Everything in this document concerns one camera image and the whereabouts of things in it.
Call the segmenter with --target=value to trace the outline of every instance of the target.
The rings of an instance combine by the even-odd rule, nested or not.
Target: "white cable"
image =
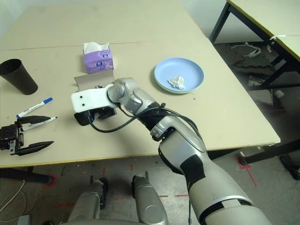
[[[16,218],[13,218],[13,219],[10,219],[10,220],[1,220],[1,219],[0,219],[0,222],[2,222],[2,223],[8,223],[8,222],[15,221],[16,219],[19,219],[20,216],[23,215],[23,213],[25,212],[25,209],[26,209],[26,197],[25,197],[25,194],[24,194],[23,191],[15,191],[15,192],[16,192],[16,193],[21,193],[21,194],[23,195],[23,198],[24,198],[24,208],[23,208],[23,211],[22,211],[22,213],[21,213],[18,217],[16,217]]]
[[[238,47],[238,46],[246,46],[246,47],[251,47],[254,48],[255,50],[253,52],[250,52],[248,55],[243,55],[244,57],[249,57],[249,58],[254,58],[255,56],[257,56],[258,54],[261,53],[261,49],[258,47],[255,47],[253,45],[249,45],[248,42],[245,42],[244,45],[235,45],[233,47],[231,47],[231,49]]]
[[[11,201],[16,197],[16,195],[17,195],[18,193],[21,193],[22,196],[23,196],[23,199],[24,199],[24,208],[23,208],[22,213],[21,213],[18,217],[13,218],[13,219],[10,219],[10,220],[1,220],[1,219],[0,219],[0,222],[2,222],[2,223],[8,223],[8,222],[12,222],[12,221],[14,221],[14,220],[17,220],[17,221],[15,222],[15,225],[16,225],[16,224],[18,223],[18,219],[20,218],[21,215],[27,214],[27,213],[29,213],[29,212],[33,209],[33,206],[34,206],[34,203],[35,203],[35,200],[36,200],[36,197],[37,197],[37,193],[38,193],[38,184],[36,185],[36,191],[35,191],[35,194],[34,194],[32,206],[31,206],[31,208],[28,209],[26,212],[25,212],[25,210],[26,210],[26,205],[27,205],[27,204],[26,204],[26,196],[25,196],[24,192],[21,191],[21,189],[23,188],[24,184],[25,184],[25,181],[23,182],[21,188],[20,188],[18,191],[14,191],[14,192],[10,193],[10,194],[2,201],[2,203],[0,204],[0,206],[1,206],[1,205],[2,205],[2,204],[3,204],[3,203],[11,196],[11,195],[13,195],[14,193],[16,193],[16,194],[8,201],[8,203],[6,203],[5,206],[3,206],[3,208],[1,208],[1,210],[3,210],[5,207],[8,206],[9,203],[11,203]]]
[[[25,185],[25,181],[23,181],[23,184],[21,185],[20,189],[17,191],[17,193],[14,195],[14,197],[12,197],[1,209],[0,209],[0,212],[2,212],[2,210],[5,209],[5,207],[8,206],[8,204],[11,203],[12,200],[14,200],[14,198],[20,193],[20,191],[22,190],[22,188],[24,187]]]

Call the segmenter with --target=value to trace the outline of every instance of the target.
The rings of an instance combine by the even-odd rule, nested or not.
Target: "tissue box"
[[[113,56],[109,44],[84,43],[84,64],[88,74],[113,69]]]

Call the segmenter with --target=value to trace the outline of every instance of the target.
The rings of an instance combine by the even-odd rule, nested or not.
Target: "marker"
[[[34,123],[34,124],[31,124],[31,123],[26,123],[26,124],[22,124],[22,128],[21,128],[21,131],[25,131],[25,130],[30,130],[30,129],[33,129],[33,128],[36,128],[36,127],[39,127],[43,124],[46,124],[46,123],[49,123],[55,119],[57,119],[58,117],[51,117],[50,119],[48,120],[45,120],[43,122],[40,122],[40,123]]]
[[[30,107],[29,109],[26,109],[24,112],[21,112],[21,113],[17,114],[17,118],[20,118],[20,117],[23,117],[23,116],[27,115],[28,113],[38,109],[39,107],[42,107],[43,105],[47,104],[48,102],[51,102],[52,100],[53,100],[53,98],[50,97],[50,98],[42,101],[41,103],[38,103],[35,106]]]

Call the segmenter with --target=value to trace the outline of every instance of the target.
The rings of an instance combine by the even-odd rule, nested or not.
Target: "blue plate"
[[[184,90],[174,88],[168,80],[182,76]],[[160,62],[154,70],[154,77],[160,87],[166,91],[185,94],[198,88],[204,80],[204,72],[201,67],[191,60],[184,58],[170,58]]]

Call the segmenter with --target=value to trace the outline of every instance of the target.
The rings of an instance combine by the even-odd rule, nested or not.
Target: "tissue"
[[[96,42],[83,44],[84,65],[89,74],[113,69],[113,56],[109,43],[100,45]]]
[[[168,80],[168,82],[174,88],[179,88],[180,90],[184,90],[185,89],[185,86],[183,85],[184,79],[183,79],[183,77],[181,75],[178,76],[178,77],[175,77],[173,79]]]

